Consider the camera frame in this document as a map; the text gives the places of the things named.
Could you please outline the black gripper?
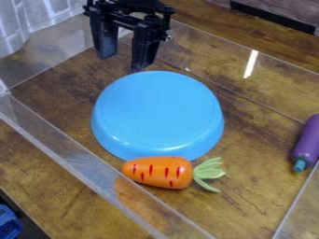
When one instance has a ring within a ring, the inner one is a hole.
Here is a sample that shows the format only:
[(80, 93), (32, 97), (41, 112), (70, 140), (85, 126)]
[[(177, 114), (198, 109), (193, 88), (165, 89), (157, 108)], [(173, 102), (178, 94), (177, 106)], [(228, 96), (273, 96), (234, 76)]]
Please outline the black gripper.
[(106, 59), (117, 53), (120, 26), (133, 31), (130, 68), (145, 68), (154, 61), (160, 40), (170, 39), (174, 12), (160, 0), (86, 0), (84, 14), (98, 57)]

